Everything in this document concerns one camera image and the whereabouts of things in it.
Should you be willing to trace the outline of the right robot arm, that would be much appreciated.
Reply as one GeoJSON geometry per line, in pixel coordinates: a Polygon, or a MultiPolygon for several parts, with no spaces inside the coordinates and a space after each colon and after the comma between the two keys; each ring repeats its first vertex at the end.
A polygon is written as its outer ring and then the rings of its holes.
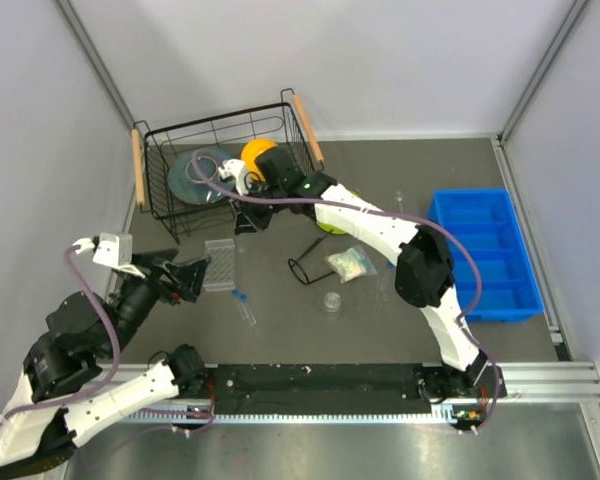
{"type": "Polygon", "coordinates": [[[384,256],[396,269],[396,293],[424,315],[454,393],[472,394],[486,373],[492,373],[495,386],[502,385],[500,368],[466,320],[481,299],[482,278],[474,276],[474,297],[461,305],[451,250],[457,248],[463,256],[469,252],[446,228],[417,216],[382,210],[322,171],[306,173],[279,146],[257,155],[251,163],[226,160],[220,175],[232,179],[236,190],[231,198],[238,217],[254,230],[266,228],[275,212],[289,209],[334,226],[384,256]]]}

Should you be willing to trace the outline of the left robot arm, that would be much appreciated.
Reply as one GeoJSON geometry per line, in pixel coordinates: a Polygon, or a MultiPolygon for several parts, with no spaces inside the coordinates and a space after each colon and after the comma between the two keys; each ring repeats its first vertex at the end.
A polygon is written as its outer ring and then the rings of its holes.
{"type": "Polygon", "coordinates": [[[175,248],[134,254],[89,239],[68,252],[85,251],[122,282],[107,299],[83,286],[47,316],[48,330],[29,349],[14,395],[0,414],[0,479],[51,470],[126,416],[162,400],[194,397],[207,386],[205,363],[190,345],[112,389],[106,387],[112,376],[99,363],[118,366],[122,350],[157,303],[195,302],[210,258],[178,262],[175,248]]]}

